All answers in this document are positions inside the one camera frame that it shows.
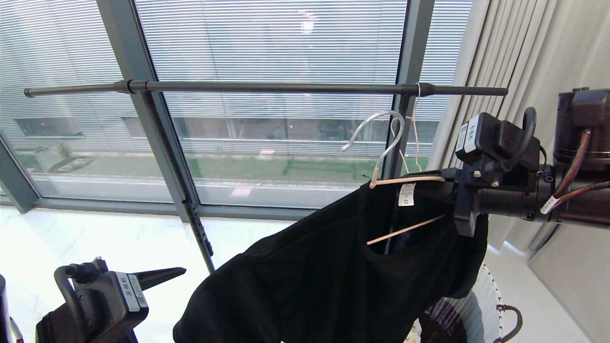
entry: black t-shirt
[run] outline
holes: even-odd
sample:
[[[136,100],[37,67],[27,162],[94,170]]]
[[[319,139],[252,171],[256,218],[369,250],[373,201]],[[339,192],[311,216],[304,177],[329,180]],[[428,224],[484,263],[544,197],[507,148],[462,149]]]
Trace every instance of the black t-shirt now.
[[[364,184],[232,258],[197,287],[174,340],[402,343],[426,308],[473,286],[487,217],[474,237],[458,236],[451,205],[419,197],[416,186],[415,206],[397,207],[400,187]],[[385,242],[366,244],[440,214],[396,236],[387,255]]]

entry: green lawn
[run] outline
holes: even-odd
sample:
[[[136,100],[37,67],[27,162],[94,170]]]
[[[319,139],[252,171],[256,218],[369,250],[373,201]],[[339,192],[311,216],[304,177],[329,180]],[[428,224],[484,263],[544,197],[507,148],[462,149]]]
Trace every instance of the green lawn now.
[[[22,166],[33,169],[33,172],[46,172],[50,165],[61,161],[32,154],[17,154]],[[274,157],[258,159],[256,157],[201,157],[187,156],[188,166],[194,178],[208,179],[245,179],[258,181],[311,181],[311,182],[354,182],[367,180],[362,175],[370,176],[375,160],[348,160],[329,157],[327,159],[289,159]],[[413,159],[407,159],[409,169],[417,168]],[[420,164],[425,168],[427,158],[421,158]],[[161,176],[157,163],[152,156],[95,156],[90,165],[72,171],[69,175],[107,175],[107,176]]]

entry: beige curtain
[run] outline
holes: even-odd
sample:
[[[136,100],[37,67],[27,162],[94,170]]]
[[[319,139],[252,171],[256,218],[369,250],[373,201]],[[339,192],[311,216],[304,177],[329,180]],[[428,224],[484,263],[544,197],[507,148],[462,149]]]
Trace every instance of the beige curtain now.
[[[557,94],[587,85],[604,87],[608,70],[583,71],[592,63],[605,65],[598,59],[608,55],[592,56],[590,50],[605,39],[602,24],[609,9],[605,0],[475,0],[455,84],[507,87],[509,93],[504,98],[453,96],[434,140],[444,149],[433,152],[428,168],[459,165],[453,154],[458,129],[472,116],[488,112],[520,125],[528,106],[537,109],[536,137],[551,155]],[[506,240],[520,250],[538,248],[555,226],[492,216],[489,243],[497,249]]]

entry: clothing tag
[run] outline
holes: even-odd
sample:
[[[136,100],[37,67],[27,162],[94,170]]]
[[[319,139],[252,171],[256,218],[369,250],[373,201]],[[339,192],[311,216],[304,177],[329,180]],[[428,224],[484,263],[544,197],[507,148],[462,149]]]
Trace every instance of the clothing tag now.
[[[131,283],[129,283],[127,274],[120,272],[115,272],[115,274],[117,275],[118,283],[121,285],[121,291],[123,291],[127,309],[129,312],[139,312],[140,306],[138,305],[138,300],[135,298],[134,289],[131,288]]]
[[[131,281],[131,286],[134,288],[135,298],[138,300],[138,304],[140,304],[140,307],[148,307],[148,303],[144,298],[144,293],[142,292],[142,288],[140,287],[138,277],[133,274],[129,274],[129,281]]]
[[[469,153],[476,150],[475,138],[476,129],[479,126],[479,114],[475,115],[468,122],[468,131],[466,132],[466,141],[464,142],[464,152]]]
[[[456,152],[464,149],[464,140],[466,139],[466,131],[468,131],[468,123],[464,123],[459,129],[459,136],[457,137]]]
[[[413,200],[413,194],[415,193],[415,184],[403,184],[400,187],[400,193],[398,193],[398,205],[399,206],[413,206],[415,201]]]
[[[542,206],[542,208],[540,209],[540,213],[547,214],[548,211],[550,211],[553,208],[553,206],[555,206],[557,201],[559,201],[559,200],[551,195],[551,197],[547,200],[547,203],[545,203],[544,206]]]

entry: basket handle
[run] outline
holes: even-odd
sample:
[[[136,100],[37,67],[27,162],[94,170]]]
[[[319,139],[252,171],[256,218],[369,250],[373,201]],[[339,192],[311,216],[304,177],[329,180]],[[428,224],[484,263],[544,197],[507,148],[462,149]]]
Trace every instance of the basket handle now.
[[[521,330],[521,327],[523,326],[523,316],[521,315],[521,311],[519,311],[519,309],[517,309],[515,306],[498,305],[498,306],[496,306],[496,309],[501,312],[508,311],[508,310],[515,311],[515,313],[517,314],[517,325],[515,326],[515,328],[512,329],[511,332],[507,333],[504,337],[496,338],[496,340],[493,342],[493,343],[505,343],[508,340],[515,337],[517,335],[517,333],[519,333],[519,331]]]

